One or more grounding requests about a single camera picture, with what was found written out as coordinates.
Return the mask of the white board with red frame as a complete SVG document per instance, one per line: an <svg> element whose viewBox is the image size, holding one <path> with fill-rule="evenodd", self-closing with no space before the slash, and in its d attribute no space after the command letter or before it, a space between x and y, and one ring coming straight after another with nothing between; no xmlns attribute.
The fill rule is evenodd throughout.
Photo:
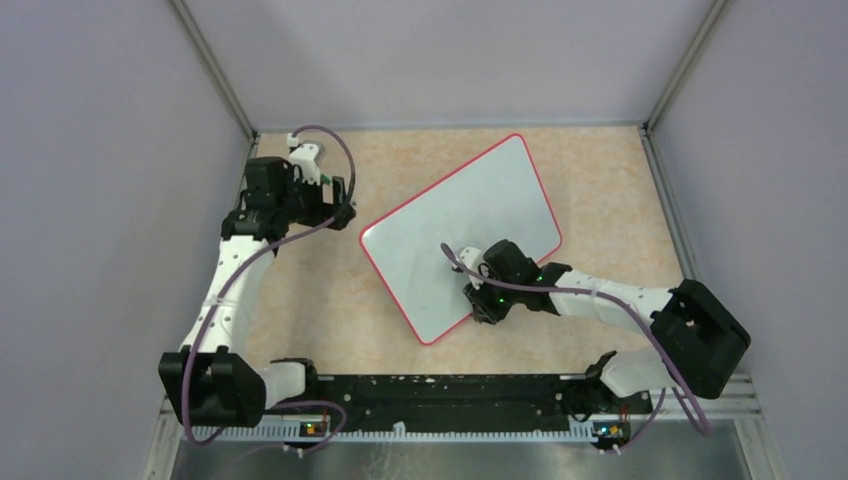
<svg viewBox="0 0 848 480"><path fill-rule="evenodd" d="M513 133L382 215L360 233L366 257L423 345L471 313L469 279L440 246L481 251L511 240L535 260L563 234L524 136Z"/></svg>

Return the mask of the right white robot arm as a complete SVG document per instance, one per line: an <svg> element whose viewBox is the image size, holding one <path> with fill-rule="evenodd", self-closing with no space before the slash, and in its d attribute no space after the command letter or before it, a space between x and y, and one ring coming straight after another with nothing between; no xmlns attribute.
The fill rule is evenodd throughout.
<svg viewBox="0 0 848 480"><path fill-rule="evenodd" d="M649 346L609 352L588 367L586 397L600 412L614 411L635 393L663 388L714 400L751 344L745 328L696 280L676 287L617 283L566 264L540 266L509 240L486 251L463 249L454 269L469 276L463 293L479 323L495 325L522 305L643 335Z"/></svg>

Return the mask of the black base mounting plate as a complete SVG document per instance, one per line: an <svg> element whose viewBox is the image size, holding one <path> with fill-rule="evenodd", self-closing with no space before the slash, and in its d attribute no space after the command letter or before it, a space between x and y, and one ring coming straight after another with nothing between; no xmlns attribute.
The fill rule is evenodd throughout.
<svg viewBox="0 0 848 480"><path fill-rule="evenodd" d="M619 398L598 379L559 374L319 376L271 409L315 414L314 429L343 421L345 433L468 435L570 432L652 410L645 392Z"/></svg>

